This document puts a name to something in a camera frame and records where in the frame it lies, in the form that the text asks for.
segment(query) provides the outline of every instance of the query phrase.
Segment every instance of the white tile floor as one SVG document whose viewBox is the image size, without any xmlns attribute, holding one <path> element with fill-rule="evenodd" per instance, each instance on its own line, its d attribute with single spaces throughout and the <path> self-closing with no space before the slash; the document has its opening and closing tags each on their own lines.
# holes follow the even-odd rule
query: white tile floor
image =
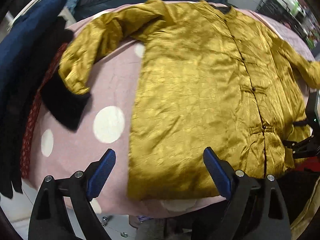
<svg viewBox="0 0 320 240">
<path fill-rule="evenodd" d="M 24 191 L 23 197 L 27 197 L 27 200 L 30 202 L 31 208 L 36 200 L 37 191 L 30 187 L 26 181 L 22 182 L 22 189 Z M 10 214 L 10 210 L 5 211 L 6 215 Z M 73 210 L 68 209 L 68 215 L 70 222 L 72 224 L 73 230 L 76 236 L 85 239 L 84 234 L 80 228 L 80 225 L 76 219 L 76 215 Z M 134 240 L 136 236 L 136 229 L 129 225 L 129 216 L 127 215 L 110 215 L 110 214 L 98 214 L 97 217 L 99 220 L 102 220 L 102 217 L 108 217 L 108 224 L 105 228 L 112 240 Z M 20 234 L 24 240 L 28 240 L 28 228 L 29 228 L 29 219 L 30 217 L 23 217 L 22 220 L 11 221 L 15 230 Z M 125 232 L 128 234 L 128 237 L 124 238 L 120 234 Z"/>
</svg>

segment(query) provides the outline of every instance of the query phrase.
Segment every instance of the yellow jacket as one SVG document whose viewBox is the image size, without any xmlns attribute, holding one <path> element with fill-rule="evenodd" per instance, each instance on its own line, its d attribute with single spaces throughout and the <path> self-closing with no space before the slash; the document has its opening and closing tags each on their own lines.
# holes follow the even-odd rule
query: yellow jacket
<svg viewBox="0 0 320 240">
<path fill-rule="evenodd" d="M 149 0 L 92 20 L 65 51 L 59 75 L 77 95 L 96 60 L 131 36 L 145 55 L 131 119 L 128 195 L 135 199 L 215 196 L 203 160 L 207 146 L 252 177 L 294 168 L 282 140 L 308 127 L 295 81 L 320 88 L 308 62 L 262 23 L 231 8 Z"/>
</svg>

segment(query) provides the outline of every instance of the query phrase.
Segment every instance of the white circle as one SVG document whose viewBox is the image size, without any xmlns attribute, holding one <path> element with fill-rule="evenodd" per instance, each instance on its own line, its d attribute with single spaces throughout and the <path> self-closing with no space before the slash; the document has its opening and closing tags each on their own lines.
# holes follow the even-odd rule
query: white circle
<svg viewBox="0 0 320 240">
<path fill-rule="evenodd" d="M 161 205 L 169 210 L 175 212 L 185 211 L 196 204 L 196 199 L 173 199 L 173 200 L 160 200 Z"/>
<path fill-rule="evenodd" d="M 108 13 L 108 12 L 106 12 L 106 11 L 99 12 L 99 13 L 97 13 L 97 14 L 95 14 L 95 15 L 93 16 L 93 19 L 96 19 L 96 18 L 98 18 L 98 17 L 100 17 L 101 15 L 106 14 L 106 13 Z"/>
<path fill-rule="evenodd" d="M 49 157 L 53 149 L 53 133 L 50 129 L 44 131 L 41 137 L 41 152 Z"/>
<path fill-rule="evenodd" d="M 144 54 L 144 45 L 141 42 L 138 42 L 136 46 L 134 46 L 134 52 L 138 57 L 142 58 Z"/>
<path fill-rule="evenodd" d="M 90 204 L 92 206 L 93 211 L 96 214 L 101 214 L 102 213 L 101 207 L 100 207 L 98 201 L 95 198 L 91 200 Z"/>
<path fill-rule="evenodd" d="M 103 108 L 93 121 L 93 133 L 102 143 L 112 143 L 118 140 L 123 130 L 124 114 L 116 106 Z"/>
</svg>

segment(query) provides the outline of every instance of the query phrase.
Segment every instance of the jacket sleeve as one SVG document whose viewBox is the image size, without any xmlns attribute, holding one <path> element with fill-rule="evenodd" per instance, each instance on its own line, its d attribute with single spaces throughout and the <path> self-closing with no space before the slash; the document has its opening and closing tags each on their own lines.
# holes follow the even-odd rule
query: jacket sleeve
<svg viewBox="0 0 320 240">
<path fill-rule="evenodd" d="M 320 89 L 320 62 L 308 61 L 299 55 L 286 41 L 282 41 L 282 54 L 292 67 L 295 67 L 309 87 Z"/>
<path fill-rule="evenodd" d="M 162 1 L 149 0 L 92 20 L 62 56 L 59 76 L 65 86 L 77 95 L 87 93 L 85 84 L 94 62 L 115 50 L 128 36 L 145 41 L 154 31 L 172 25 L 170 15 Z"/>
</svg>

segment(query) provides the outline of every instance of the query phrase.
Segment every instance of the metal screw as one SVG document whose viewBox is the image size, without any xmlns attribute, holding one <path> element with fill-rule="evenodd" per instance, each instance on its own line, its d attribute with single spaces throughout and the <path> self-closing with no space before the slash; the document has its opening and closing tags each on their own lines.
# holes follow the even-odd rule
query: metal screw
<svg viewBox="0 0 320 240">
<path fill-rule="evenodd" d="M 237 171 L 236 171 L 236 175 L 237 175 L 238 177 L 243 177 L 243 176 L 244 176 L 244 172 L 241 171 L 241 170 L 237 170 Z"/>
<path fill-rule="evenodd" d="M 49 182 L 50 180 L 52 180 L 52 176 L 48 175 L 44 178 L 45 182 Z"/>
<path fill-rule="evenodd" d="M 107 223 L 108 223 L 108 218 L 102 217 L 102 222 L 101 222 L 102 226 L 105 227 L 107 225 Z"/>
<path fill-rule="evenodd" d="M 270 180 L 270 181 L 274 181 L 274 180 L 275 180 L 275 177 L 274 177 L 273 175 L 271 175 L 271 174 L 269 174 L 269 175 L 267 176 L 267 178 L 268 178 L 268 180 Z"/>
<path fill-rule="evenodd" d="M 122 237 L 128 237 L 128 234 L 126 232 L 123 232 L 120 234 Z"/>
<path fill-rule="evenodd" d="M 76 178 L 80 178 L 80 177 L 82 177 L 82 175 L 83 175 L 82 171 L 76 171 L 76 173 L 75 173 Z"/>
</svg>

